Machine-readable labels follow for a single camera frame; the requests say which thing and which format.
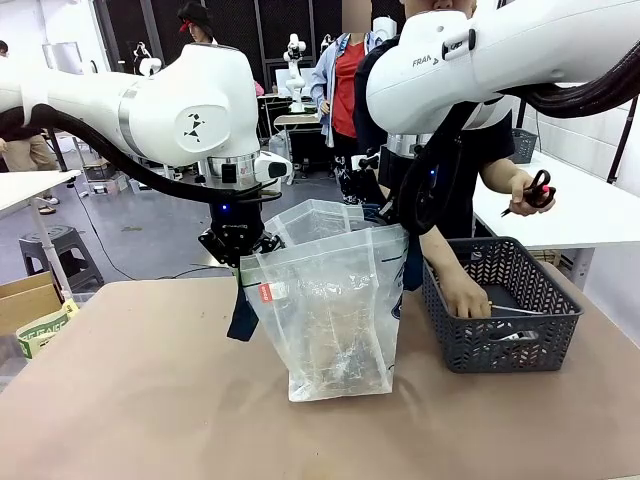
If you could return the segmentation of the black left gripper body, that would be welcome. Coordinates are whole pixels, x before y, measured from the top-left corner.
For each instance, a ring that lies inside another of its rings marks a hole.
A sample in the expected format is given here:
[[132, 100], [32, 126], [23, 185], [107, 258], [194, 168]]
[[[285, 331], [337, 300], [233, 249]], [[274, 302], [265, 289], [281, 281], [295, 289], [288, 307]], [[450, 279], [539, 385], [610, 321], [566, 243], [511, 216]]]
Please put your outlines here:
[[211, 225], [208, 230], [239, 230], [242, 233], [241, 257], [251, 255], [264, 232], [260, 204], [253, 201], [214, 203], [209, 209]]

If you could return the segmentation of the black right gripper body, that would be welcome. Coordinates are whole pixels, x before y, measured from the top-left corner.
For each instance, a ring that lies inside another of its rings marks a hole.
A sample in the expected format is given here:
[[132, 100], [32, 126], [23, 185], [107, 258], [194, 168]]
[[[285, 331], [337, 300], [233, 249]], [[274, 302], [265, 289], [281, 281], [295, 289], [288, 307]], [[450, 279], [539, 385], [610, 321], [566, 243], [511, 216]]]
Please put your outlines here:
[[381, 204], [384, 206], [389, 199], [396, 199], [399, 215], [414, 216], [416, 212], [416, 155], [400, 155], [388, 148], [380, 151], [380, 168], [378, 183], [385, 187], [388, 193]]

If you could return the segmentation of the person's right hand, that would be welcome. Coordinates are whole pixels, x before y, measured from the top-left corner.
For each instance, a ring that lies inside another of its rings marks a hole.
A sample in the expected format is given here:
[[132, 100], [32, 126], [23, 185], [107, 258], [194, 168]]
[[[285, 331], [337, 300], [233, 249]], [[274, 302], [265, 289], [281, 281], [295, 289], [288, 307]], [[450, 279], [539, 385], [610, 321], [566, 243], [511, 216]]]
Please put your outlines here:
[[448, 285], [444, 293], [451, 314], [457, 318], [483, 319], [491, 316], [488, 295], [474, 281]]

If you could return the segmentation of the person's left hand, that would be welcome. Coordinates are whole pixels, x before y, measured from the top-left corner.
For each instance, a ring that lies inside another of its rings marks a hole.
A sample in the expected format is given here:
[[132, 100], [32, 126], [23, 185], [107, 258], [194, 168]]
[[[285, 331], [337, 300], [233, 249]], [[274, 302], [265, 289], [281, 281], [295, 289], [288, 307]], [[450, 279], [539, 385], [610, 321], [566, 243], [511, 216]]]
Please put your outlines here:
[[534, 177], [526, 172], [515, 175], [510, 181], [512, 198], [508, 212], [529, 216], [549, 211], [555, 205], [556, 193], [550, 181], [551, 176], [546, 170], [540, 170]]

